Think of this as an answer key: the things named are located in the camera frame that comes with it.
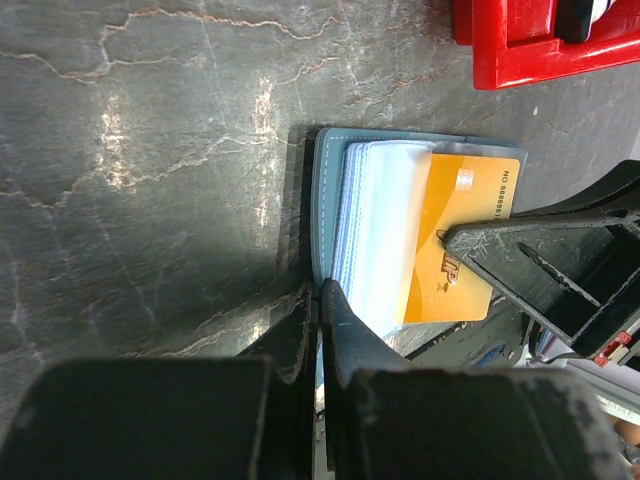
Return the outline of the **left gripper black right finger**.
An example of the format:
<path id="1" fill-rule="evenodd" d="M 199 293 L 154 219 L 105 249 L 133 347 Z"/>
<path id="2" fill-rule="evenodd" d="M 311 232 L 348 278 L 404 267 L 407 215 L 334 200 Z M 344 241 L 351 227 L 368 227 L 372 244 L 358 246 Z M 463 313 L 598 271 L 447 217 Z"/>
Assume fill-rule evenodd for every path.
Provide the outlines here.
<path id="1" fill-rule="evenodd" d="M 558 369 L 422 369 L 322 289 L 327 460 L 339 479 L 626 479 L 589 385 Z"/>

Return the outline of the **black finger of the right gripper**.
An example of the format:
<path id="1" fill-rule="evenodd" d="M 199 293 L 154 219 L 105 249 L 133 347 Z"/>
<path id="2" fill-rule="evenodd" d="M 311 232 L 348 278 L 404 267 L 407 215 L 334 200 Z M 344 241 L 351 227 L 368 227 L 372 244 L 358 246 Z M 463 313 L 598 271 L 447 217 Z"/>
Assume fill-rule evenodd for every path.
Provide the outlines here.
<path id="1" fill-rule="evenodd" d="M 602 178 L 561 202 L 512 214 L 512 218 L 555 215 L 600 207 L 617 200 L 639 187 L 639 161 L 620 162 Z"/>
<path id="2" fill-rule="evenodd" d="M 583 358 L 639 341 L 639 214 L 519 217 L 480 227 L 468 267 Z"/>

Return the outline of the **blue leather card holder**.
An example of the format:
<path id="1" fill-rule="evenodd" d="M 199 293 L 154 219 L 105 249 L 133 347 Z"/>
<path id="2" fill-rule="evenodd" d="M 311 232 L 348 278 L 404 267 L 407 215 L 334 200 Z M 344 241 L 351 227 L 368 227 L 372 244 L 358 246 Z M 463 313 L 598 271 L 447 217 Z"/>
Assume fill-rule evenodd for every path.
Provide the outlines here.
<path id="1" fill-rule="evenodd" d="M 443 246 L 453 226 L 509 217 L 524 150 L 490 139 L 325 128 L 317 136 L 311 249 L 381 338 L 404 325 L 474 322 L 493 290 Z"/>

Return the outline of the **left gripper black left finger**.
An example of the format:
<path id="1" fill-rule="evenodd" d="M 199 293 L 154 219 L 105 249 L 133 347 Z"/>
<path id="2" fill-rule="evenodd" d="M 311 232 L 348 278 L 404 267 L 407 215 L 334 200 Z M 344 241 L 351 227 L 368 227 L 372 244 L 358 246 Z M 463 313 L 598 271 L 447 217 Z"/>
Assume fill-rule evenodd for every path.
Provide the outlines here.
<path id="1" fill-rule="evenodd" d="M 1 447 L 5 479 L 308 479 L 316 305 L 233 357 L 82 359 L 29 388 Z"/>

